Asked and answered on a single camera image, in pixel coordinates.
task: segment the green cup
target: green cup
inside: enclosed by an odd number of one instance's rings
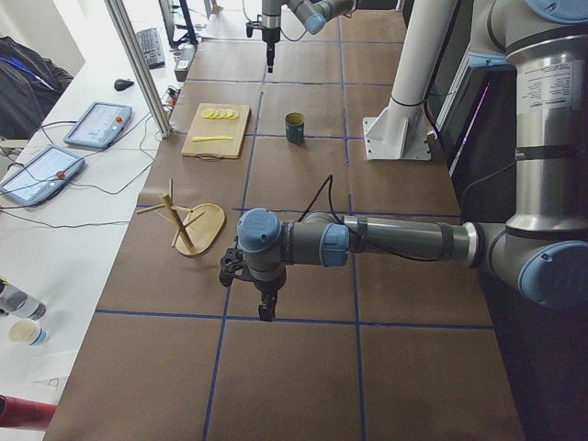
[[[286,138],[295,144],[304,142],[304,115],[298,112],[288,113],[286,121]]]

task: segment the wooden cutting board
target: wooden cutting board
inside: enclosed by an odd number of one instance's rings
[[[202,112],[207,108],[231,109],[239,112],[236,119],[207,119]],[[243,104],[200,103],[190,131],[182,147],[183,156],[237,159],[243,147],[243,135],[249,120],[250,108]],[[232,140],[192,141],[194,136],[232,136]]]

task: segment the wooden stand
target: wooden stand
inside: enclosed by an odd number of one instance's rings
[[[178,207],[174,205],[173,194],[173,181],[170,179],[169,192],[160,195],[162,203],[148,209],[140,209],[137,214],[167,209],[168,216],[162,213],[157,214],[177,228],[172,247],[185,257],[196,257],[210,247],[221,231],[225,222],[224,211],[218,205],[211,203],[200,204],[193,209]],[[180,219],[178,211],[187,213],[184,220]]]

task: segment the brown table surface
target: brown table surface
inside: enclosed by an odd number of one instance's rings
[[[292,18],[284,30],[295,37]],[[251,284],[220,285],[242,211],[296,219],[328,175],[343,213],[458,223],[459,210],[440,152],[365,160],[361,119],[388,103],[399,14],[359,11],[280,42],[272,74],[265,44],[237,33],[240,13],[219,20],[138,207],[159,203],[172,177],[176,204],[219,204],[225,228],[187,259],[168,222],[132,219],[45,440],[523,439],[475,271],[375,254],[292,266],[273,323],[256,319]],[[251,107],[240,159],[181,156],[200,102]],[[284,137],[290,111],[306,116],[302,146]],[[327,207],[323,195],[315,208]]]

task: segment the white desk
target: white desk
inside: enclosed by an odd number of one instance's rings
[[[173,57],[171,54],[167,57],[164,68],[151,71],[160,95],[169,85],[178,87]],[[134,80],[121,47],[107,54],[105,60],[88,61],[45,123],[79,119],[93,101],[106,101],[133,107],[128,130],[148,114],[148,108],[137,84],[123,92],[115,91],[113,84],[117,78]],[[56,144],[71,148],[62,142],[70,128],[71,125],[46,130]],[[139,149],[145,130],[142,148],[154,156],[159,136],[153,119],[149,119],[146,125],[142,122],[109,149],[88,156],[85,169],[73,181],[109,191],[121,189],[152,160]],[[18,160],[25,163],[48,142],[38,132]],[[116,196],[93,188],[68,186],[40,207],[10,212],[51,225],[129,221],[148,173],[147,170]],[[5,197],[0,197],[0,204],[15,205]],[[40,323],[50,335],[44,346],[17,345],[8,340],[8,330],[17,318],[0,319],[0,394],[34,401],[59,401],[126,229],[126,223],[53,229],[0,213],[0,274],[47,304]],[[0,428],[3,441],[41,440],[43,435]]]

